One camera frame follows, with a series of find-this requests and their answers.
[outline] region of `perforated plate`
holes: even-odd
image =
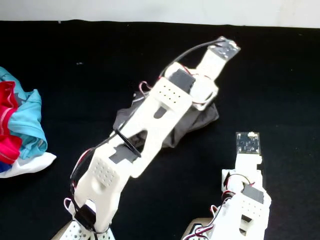
[[[94,240],[90,238],[91,233],[84,228],[81,228],[79,223],[72,221],[69,227],[65,230],[60,240]],[[109,228],[104,234],[98,235],[98,240],[115,240],[115,237]]]

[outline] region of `black table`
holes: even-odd
[[[219,120],[129,180],[115,237],[179,240],[192,219],[219,204],[235,132],[256,131],[273,201],[265,239],[319,239],[319,30],[84,21],[0,22],[0,29],[0,66],[24,90],[39,90],[48,152],[57,155],[39,173],[0,180],[1,239],[50,239],[70,219],[63,199],[75,162],[109,135],[138,83],[153,84],[178,54],[221,35],[242,50],[216,81]],[[204,51],[182,62],[195,67]]]

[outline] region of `teal shirt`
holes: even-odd
[[[14,95],[18,109],[12,114],[8,128],[12,135],[22,139],[20,158],[42,155],[47,150],[48,144],[40,124],[41,97],[38,90],[24,92],[20,82],[3,67],[0,67],[0,81],[15,82]]]

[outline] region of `white background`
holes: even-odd
[[[319,28],[319,0],[0,0],[0,20]]]

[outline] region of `gray cloth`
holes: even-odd
[[[127,121],[132,114],[132,112],[138,108],[144,101],[143,95],[141,92],[136,92],[134,95],[134,99],[132,101],[132,105],[130,108],[120,109],[115,118],[115,122],[113,124],[113,129],[117,129],[122,123]],[[219,118],[219,114],[216,108],[216,105],[212,102],[210,103],[204,111],[199,111],[195,107],[190,107],[190,109],[184,114],[184,116],[180,119],[171,133],[165,138],[163,141],[163,148],[174,148],[179,143],[180,139],[191,131],[200,129],[208,125],[209,123],[217,120]],[[130,142],[136,147],[140,147],[144,145],[147,137],[147,132],[142,131],[137,135],[131,137]]]

